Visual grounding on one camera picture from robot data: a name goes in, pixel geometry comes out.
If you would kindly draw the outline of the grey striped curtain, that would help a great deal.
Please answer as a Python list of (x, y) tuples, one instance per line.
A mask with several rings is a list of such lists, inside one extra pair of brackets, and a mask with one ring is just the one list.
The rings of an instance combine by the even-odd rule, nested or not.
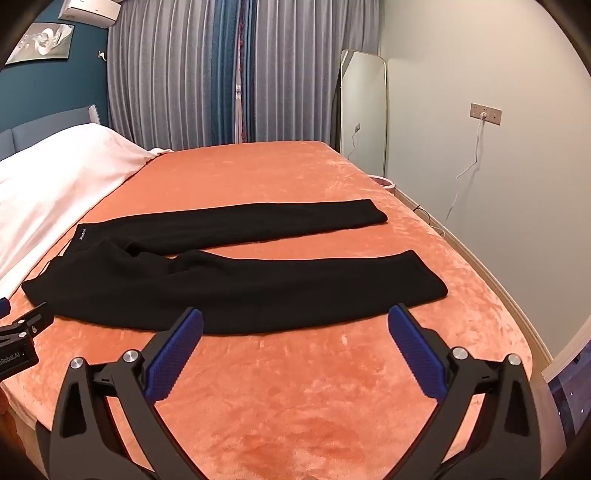
[[(216, 1), (126, 1), (109, 29), (113, 128), (136, 144), (183, 150), (211, 141)], [(256, 1), (256, 139), (335, 143), (342, 50), (376, 53), (376, 1)]]

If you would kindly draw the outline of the black pants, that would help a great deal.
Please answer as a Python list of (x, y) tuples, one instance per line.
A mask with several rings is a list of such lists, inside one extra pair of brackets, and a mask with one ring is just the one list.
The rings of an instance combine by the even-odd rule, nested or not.
[(216, 249), (387, 222), (369, 199), (256, 203), (82, 223), (64, 253), (22, 288), (61, 317), (142, 331), (188, 308), (208, 335), (317, 328), (447, 296), (414, 251), (378, 258), (232, 259)]

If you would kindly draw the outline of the blue curtain panel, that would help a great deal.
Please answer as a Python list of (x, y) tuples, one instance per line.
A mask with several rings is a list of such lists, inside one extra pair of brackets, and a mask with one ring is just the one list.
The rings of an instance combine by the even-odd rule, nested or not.
[(211, 45), (211, 141), (256, 139), (256, 1), (216, 1)]

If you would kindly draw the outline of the white pillow cover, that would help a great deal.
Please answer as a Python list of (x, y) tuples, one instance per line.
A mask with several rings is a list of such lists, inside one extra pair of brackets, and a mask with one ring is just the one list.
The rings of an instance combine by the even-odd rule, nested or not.
[(1, 296), (10, 298), (89, 210), (166, 151), (95, 123), (59, 131), (1, 161)]

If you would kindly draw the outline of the wall power outlet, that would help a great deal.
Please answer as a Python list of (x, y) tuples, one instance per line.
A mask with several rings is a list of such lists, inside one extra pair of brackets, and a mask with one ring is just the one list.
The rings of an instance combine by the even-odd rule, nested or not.
[(502, 111), (493, 107), (472, 103), (470, 107), (470, 117), (500, 126)]

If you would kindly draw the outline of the framed wall picture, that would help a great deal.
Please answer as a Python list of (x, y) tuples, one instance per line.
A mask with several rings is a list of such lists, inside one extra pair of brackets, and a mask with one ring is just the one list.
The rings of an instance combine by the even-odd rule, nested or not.
[(44, 60), (67, 60), (75, 27), (34, 22), (21, 37), (6, 65)]

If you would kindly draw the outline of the small white bin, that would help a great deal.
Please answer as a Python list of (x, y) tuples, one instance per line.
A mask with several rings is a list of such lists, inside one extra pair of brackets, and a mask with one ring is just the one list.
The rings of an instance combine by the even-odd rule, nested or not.
[(370, 179), (372, 179), (375, 183), (377, 183), (378, 185), (380, 185), (388, 191), (396, 190), (396, 184), (394, 184), (394, 182), (388, 178), (377, 175), (370, 175)]

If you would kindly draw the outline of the blue upholstered headboard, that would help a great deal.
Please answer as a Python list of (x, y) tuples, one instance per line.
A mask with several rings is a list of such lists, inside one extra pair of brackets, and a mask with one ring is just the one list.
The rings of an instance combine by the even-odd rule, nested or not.
[(0, 160), (73, 126), (100, 123), (95, 105), (62, 111), (20, 124), (1, 133)]

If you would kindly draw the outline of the white air conditioner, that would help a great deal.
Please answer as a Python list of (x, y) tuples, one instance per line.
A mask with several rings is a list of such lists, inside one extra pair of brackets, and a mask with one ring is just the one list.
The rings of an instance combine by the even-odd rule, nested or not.
[(59, 11), (61, 20), (109, 28), (119, 15), (121, 5), (111, 0), (65, 0)]

